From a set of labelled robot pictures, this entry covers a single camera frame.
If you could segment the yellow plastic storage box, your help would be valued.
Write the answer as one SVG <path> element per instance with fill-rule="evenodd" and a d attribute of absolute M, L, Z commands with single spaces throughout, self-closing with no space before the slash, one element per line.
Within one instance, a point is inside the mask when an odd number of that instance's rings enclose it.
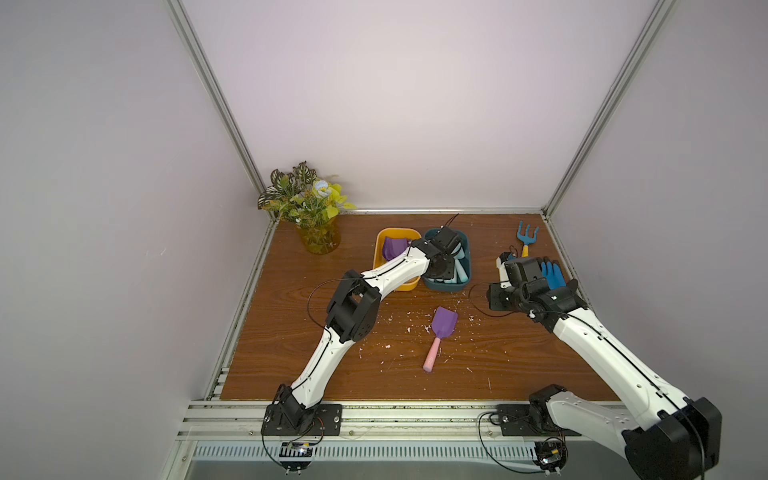
<path fill-rule="evenodd" d="M 373 268 L 378 268 L 403 253 L 410 242 L 421 238 L 411 228 L 388 227 L 381 230 L 376 238 Z"/>

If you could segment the dark teal storage box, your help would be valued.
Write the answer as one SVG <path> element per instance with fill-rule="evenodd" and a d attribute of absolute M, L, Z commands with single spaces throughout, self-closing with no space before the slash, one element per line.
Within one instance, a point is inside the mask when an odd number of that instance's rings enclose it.
<path fill-rule="evenodd" d="M 454 276 L 448 281 L 438 281 L 423 277 L 423 283 L 430 290 L 456 293 L 464 290 L 470 283 L 472 278 L 472 260 L 469 239 L 460 230 L 456 230 L 456 234 L 460 239 L 460 247 L 455 249 L 457 256 L 455 257 Z"/>

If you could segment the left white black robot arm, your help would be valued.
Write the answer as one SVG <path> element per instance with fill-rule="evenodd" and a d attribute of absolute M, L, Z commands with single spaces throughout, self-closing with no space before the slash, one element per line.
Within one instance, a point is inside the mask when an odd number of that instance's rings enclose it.
<path fill-rule="evenodd" d="M 340 414 L 339 404 L 332 404 L 328 413 L 322 413 L 321 401 L 346 353 L 373 330 L 382 300 L 416 277 L 457 277 L 456 259 L 466 251 L 459 232 L 444 225 L 431 237 L 412 240 L 402 253 L 377 268 L 346 272 L 327 306 L 323 334 L 315 351 L 292 384 L 279 386 L 265 411 L 261 433 L 307 435 L 322 420 Z"/>

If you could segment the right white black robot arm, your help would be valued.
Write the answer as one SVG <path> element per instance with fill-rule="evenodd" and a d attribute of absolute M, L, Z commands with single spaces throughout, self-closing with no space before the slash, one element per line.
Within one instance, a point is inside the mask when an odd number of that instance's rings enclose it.
<path fill-rule="evenodd" d="M 547 259 L 496 260 L 499 281 L 486 293 L 493 311 L 517 312 L 575 351 L 621 400 L 623 410 L 587 401 L 552 384 L 529 397 L 540 431 L 576 432 L 626 459 L 641 479 L 702 479 L 719 462 L 722 414 L 654 372 L 591 310 L 578 282 L 557 281 Z"/>

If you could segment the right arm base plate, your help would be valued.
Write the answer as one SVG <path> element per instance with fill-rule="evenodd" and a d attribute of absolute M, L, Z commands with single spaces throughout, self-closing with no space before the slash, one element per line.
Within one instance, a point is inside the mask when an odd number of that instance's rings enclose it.
<path fill-rule="evenodd" d="M 501 428 L 503 436 L 579 436 L 557 426 L 544 407 L 531 404 L 500 404 L 491 414 L 491 422 Z"/>

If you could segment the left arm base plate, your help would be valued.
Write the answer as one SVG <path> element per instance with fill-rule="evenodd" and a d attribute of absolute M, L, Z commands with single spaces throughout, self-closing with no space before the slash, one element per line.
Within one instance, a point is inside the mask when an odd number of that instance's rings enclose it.
<path fill-rule="evenodd" d="M 341 404 L 320 403 L 308 410 L 290 411 L 283 404 L 266 409 L 261 426 L 262 436 L 339 436 L 343 419 Z"/>

